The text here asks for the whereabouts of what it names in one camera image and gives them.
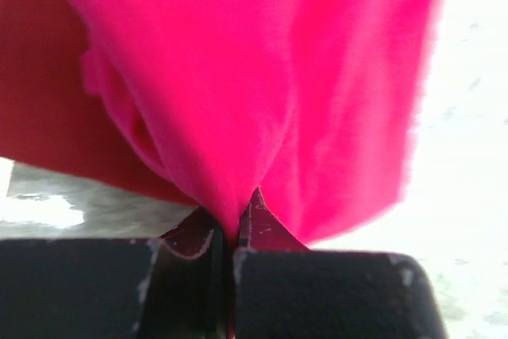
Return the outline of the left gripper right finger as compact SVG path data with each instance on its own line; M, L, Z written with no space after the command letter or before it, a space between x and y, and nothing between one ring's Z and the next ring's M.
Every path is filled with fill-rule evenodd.
M309 249L275 218L260 191L241 217L233 275L239 338L447 335L429 278L414 258Z

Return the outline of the pink t-shirt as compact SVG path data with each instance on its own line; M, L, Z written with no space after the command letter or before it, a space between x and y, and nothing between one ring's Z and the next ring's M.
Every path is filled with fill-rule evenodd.
M68 0L88 91L230 239L255 190L300 241L396 202L433 0Z

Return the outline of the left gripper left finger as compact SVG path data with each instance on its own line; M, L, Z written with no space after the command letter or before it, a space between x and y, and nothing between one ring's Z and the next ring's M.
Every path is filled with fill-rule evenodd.
M223 233L197 209L158 238L5 239L4 338L223 338Z

